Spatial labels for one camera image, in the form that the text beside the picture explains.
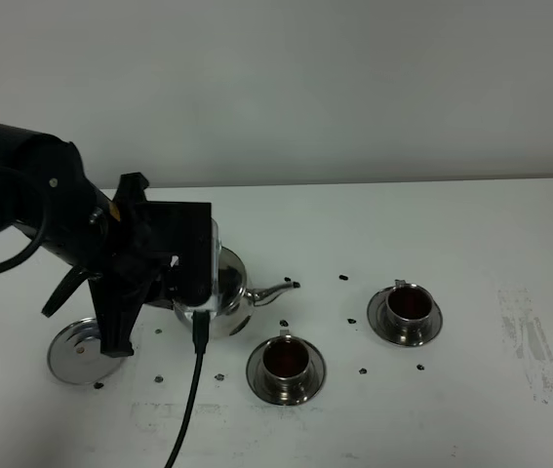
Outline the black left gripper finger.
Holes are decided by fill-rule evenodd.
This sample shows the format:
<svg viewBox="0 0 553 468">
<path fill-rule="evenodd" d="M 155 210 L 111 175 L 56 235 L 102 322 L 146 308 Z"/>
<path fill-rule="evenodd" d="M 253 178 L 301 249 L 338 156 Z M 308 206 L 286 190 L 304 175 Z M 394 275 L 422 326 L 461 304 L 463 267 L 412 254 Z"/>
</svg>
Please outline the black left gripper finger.
<svg viewBox="0 0 553 468">
<path fill-rule="evenodd" d="M 131 333 L 152 279 L 132 284 L 101 277 L 88 284 L 99 327 L 100 353 L 113 359 L 133 356 Z"/>
<path fill-rule="evenodd" d="M 73 266 L 59 282 L 42 308 L 42 314 L 50 318 L 67 302 L 77 289 L 92 277 L 92 273 L 80 265 Z"/>
</svg>

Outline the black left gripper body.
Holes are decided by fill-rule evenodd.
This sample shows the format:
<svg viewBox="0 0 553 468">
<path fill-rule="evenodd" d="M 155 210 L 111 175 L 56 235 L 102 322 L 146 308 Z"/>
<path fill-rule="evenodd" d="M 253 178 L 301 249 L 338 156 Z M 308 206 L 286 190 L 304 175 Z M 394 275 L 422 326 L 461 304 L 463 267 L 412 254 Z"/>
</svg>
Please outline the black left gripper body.
<svg viewBox="0 0 553 468">
<path fill-rule="evenodd" d="M 178 204 L 146 199 L 147 178 L 120 177 L 99 219 L 103 240 L 87 266 L 95 307 L 141 307 L 166 300 L 170 266 L 178 253 Z"/>
</svg>

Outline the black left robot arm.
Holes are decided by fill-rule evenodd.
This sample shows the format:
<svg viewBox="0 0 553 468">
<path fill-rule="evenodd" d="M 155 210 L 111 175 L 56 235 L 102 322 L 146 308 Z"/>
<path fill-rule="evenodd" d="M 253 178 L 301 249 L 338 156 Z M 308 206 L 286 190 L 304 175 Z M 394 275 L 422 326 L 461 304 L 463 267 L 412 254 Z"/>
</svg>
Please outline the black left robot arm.
<svg viewBox="0 0 553 468">
<path fill-rule="evenodd" d="M 28 254 L 44 248 L 70 265 L 45 316 L 89 282 L 100 351 L 111 358 L 133 355 L 138 313 L 180 247 L 180 204 L 147 201 L 147 185 L 140 173 L 122 175 L 108 198 L 73 143 L 0 124 L 0 232 L 15 227 L 31 241 Z"/>
</svg>

